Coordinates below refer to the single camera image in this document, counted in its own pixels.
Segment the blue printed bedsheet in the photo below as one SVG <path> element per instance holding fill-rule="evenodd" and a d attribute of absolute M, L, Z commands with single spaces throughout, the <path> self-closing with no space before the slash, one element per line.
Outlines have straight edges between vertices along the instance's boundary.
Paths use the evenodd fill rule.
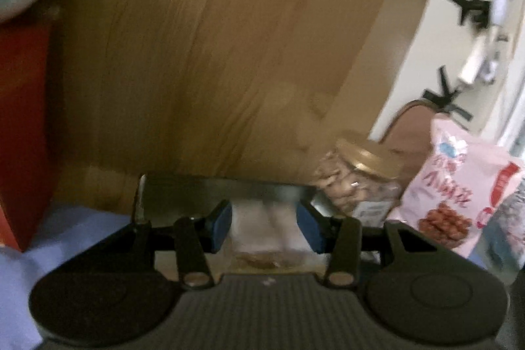
<path fill-rule="evenodd" d="M 1 248 L 1 348 L 40 345 L 42 338 L 29 313 L 35 283 L 128 223 L 126 215 L 61 206 L 47 216 L 26 251 Z"/>

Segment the brown chair back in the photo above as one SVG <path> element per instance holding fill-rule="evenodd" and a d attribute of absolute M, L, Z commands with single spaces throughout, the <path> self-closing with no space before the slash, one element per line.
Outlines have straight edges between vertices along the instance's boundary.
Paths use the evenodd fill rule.
<path fill-rule="evenodd" d="M 431 120 L 438 108 L 428 100 L 406 104 L 392 119 L 380 143 L 402 160 L 398 181 L 405 189 L 431 152 Z"/>

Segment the red gift bag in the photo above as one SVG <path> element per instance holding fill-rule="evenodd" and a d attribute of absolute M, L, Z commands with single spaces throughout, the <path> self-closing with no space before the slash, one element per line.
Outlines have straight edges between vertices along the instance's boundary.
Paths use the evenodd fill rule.
<path fill-rule="evenodd" d="M 51 26 L 1 26 L 1 244 L 26 251 L 57 180 L 46 129 Z"/>

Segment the nut jar gold lid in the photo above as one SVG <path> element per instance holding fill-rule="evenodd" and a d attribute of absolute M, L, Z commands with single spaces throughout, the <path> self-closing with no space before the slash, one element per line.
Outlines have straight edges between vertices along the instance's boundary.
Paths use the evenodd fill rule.
<path fill-rule="evenodd" d="M 403 161 L 366 136 L 345 131 L 313 172 L 314 185 L 341 214 L 365 227 L 380 227 L 401 194 Z"/>

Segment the white power strip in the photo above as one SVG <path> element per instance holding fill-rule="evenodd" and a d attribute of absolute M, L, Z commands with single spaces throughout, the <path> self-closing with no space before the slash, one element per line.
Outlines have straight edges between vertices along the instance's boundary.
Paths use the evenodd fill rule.
<path fill-rule="evenodd" d="M 459 83 L 470 87 L 476 81 L 492 84 L 501 60 L 501 42 L 506 42 L 499 26 L 490 26 L 474 38 L 473 47 L 458 74 Z"/>

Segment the pink twisted snack bag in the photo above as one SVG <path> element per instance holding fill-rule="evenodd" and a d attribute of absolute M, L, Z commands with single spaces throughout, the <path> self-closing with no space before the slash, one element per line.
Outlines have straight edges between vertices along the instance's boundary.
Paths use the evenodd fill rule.
<path fill-rule="evenodd" d="M 431 121 L 431 152 L 387 218 L 469 257 L 523 177 L 521 159 L 437 114 Z"/>

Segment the black sheep print box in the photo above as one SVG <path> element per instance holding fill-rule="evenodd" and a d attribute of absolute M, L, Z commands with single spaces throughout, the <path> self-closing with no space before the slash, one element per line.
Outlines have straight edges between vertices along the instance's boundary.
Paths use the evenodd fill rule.
<path fill-rule="evenodd" d="M 140 176 L 131 219 L 163 227 L 179 217 L 205 216 L 222 200 L 293 203 L 315 194 L 306 185 L 148 172 Z"/>

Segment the brown cardboard board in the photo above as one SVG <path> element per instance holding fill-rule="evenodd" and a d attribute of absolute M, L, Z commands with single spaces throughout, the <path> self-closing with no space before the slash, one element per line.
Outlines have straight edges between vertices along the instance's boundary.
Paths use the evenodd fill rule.
<path fill-rule="evenodd" d="M 63 0 L 58 203 L 130 211 L 140 174 L 305 183 L 368 133 L 427 0 Z"/>

